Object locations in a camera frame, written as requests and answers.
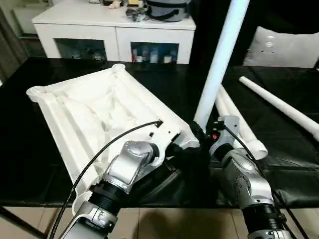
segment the black table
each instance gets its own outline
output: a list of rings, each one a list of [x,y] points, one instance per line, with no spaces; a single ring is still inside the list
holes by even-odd
[[[1,206],[60,207],[71,188],[67,170],[37,104],[25,91],[82,76],[115,62],[28,59],[0,87]],[[191,122],[207,72],[187,65],[125,63],[126,70],[186,122]],[[319,143],[276,108],[238,82],[246,76],[319,122],[319,72],[314,69],[230,67],[223,85],[269,156],[267,179],[289,207],[319,207]],[[213,111],[211,118],[216,117]],[[220,174],[211,164],[212,177]],[[170,196],[134,207],[233,207],[218,186],[208,203]]]

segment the white tube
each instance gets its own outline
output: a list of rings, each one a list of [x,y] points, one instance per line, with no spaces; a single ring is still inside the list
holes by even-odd
[[[228,112],[227,106],[225,102],[223,101],[220,94],[217,94],[216,96],[216,108],[220,116],[230,116],[231,114]],[[245,140],[241,137],[240,134],[238,134],[239,139],[247,146],[247,143]],[[233,143],[234,148],[242,148],[243,146],[235,140]]]
[[[194,117],[206,132],[206,125],[213,109],[219,85],[223,80],[250,0],[232,0],[220,34],[207,80]]]
[[[227,111],[232,116],[238,116],[239,117],[239,134],[243,137],[245,145],[248,147],[248,149],[252,152],[252,154],[255,156],[257,160],[263,159],[268,155],[268,150],[264,146],[264,144],[257,139],[255,134],[250,129],[249,125],[237,109],[236,105],[224,89],[224,87],[221,85],[217,98],[216,98],[216,104],[217,99],[220,97],[222,101],[224,102]]]
[[[308,132],[312,133],[317,141],[319,141],[319,124],[246,77],[242,76],[239,78],[239,81],[267,100],[285,115],[293,119],[296,123],[300,124]]]

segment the curtain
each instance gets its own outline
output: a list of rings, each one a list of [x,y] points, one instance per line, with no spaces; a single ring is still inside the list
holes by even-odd
[[[27,59],[27,54],[0,8],[0,81],[5,82]]]

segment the gray bag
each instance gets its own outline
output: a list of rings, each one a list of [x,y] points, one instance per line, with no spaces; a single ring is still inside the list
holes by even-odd
[[[160,21],[182,21],[191,0],[147,0],[148,16]]]

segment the black cable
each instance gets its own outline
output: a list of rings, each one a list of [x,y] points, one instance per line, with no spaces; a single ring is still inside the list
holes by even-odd
[[[249,157],[251,158],[251,160],[256,164],[258,171],[260,172],[260,175],[267,179],[263,173],[263,171],[261,170],[261,168],[259,167],[257,160],[255,159],[255,157],[253,156],[252,152],[247,148],[247,146],[237,137],[237,135],[234,134],[234,132],[232,132],[226,125],[224,125],[224,128],[243,146],[243,148],[246,150],[246,152],[248,153]],[[287,210],[289,216],[293,219],[294,223],[296,224],[297,228],[299,229],[299,231],[301,232],[301,234],[303,235],[303,237],[305,239],[309,239],[309,237],[307,236],[305,230],[303,229],[303,227],[300,225],[298,219],[295,217],[295,215],[293,214],[293,212],[290,210],[290,208],[288,208],[288,206],[286,205],[286,203],[284,202],[284,200],[281,198],[281,196],[270,186],[271,191],[272,191],[272,195],[273,198],[274,196],[276,196],[276,198],[279,200],[279,202],[282,204],[282,206],[284,207],[284,209]]]
[[[158,124],[158,126],[162,123],[162,121],[158,120],[158,121],[153,121],[153,122],[149,122],[149,123],[145,123],[143,125],[140,125],[140,126],[137,126],[135,128],[132,128],[126,132],[124,132],[123,134],[120,134],[119,136],[115,137],[114,139],[112,139],[110,142],[108,142],[92,159],[91,161],[85,166],[85,168],[82,170],[82,172],[80,173],[80,175],[78,176],[78,178],[75,180],[72,188],[71,188],[71,191],[70,191],[70,194],[68,196],[68,198],[65,200],[60,212],[59,212],[59,215],[58,217],[56,218],[55,220],[55,223],[53,225],[53,228],[52,228],[52,231],[51,231],[51,234],[50,234],[50,238],[49,239],[53,239],[54,238],[54,235],[56,233],[56,230],[58,228],[58,225],[61,221],[61,218],[62,218],[62,215],[71,199],[71,196],[75,190],[75,188],[77,187],[77,185],[79,184],[81,178],[83,177],[84,173],[88,170],[88,168],[91,166],[91,164],[100,156],[100,154],[107,148],[109,147],[112,143],[114,143],[116,140],[122,138],[123,136],[125,136],[126,134],[128,133],[131,133],[139,128],[143,128],[143,127],[146,127],[146,126],[149,126],[149,125],[152,125],[152,124]]]

